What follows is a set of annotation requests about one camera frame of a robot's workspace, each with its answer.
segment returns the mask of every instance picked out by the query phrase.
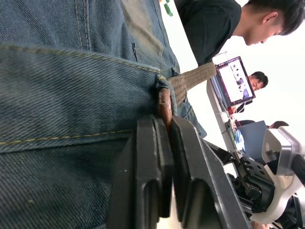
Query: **jeans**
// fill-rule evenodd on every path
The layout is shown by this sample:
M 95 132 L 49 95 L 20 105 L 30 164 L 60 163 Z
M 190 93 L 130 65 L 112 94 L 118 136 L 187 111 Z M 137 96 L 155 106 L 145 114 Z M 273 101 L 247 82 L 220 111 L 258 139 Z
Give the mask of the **jeans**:
M 115 161 L 179 74 L 159 2 L 0 6 L 0 228 L 105 228 Z

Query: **computer screen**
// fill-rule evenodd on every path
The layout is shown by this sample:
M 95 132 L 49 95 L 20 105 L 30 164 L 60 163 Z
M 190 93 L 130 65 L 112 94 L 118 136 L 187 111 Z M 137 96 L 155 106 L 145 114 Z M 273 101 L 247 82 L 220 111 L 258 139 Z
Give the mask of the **computer screen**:
M 240 57 L 216 66 L 218 82 L 224 90 L 230 105 L 246 102 L 255 98 L 248 75 Z

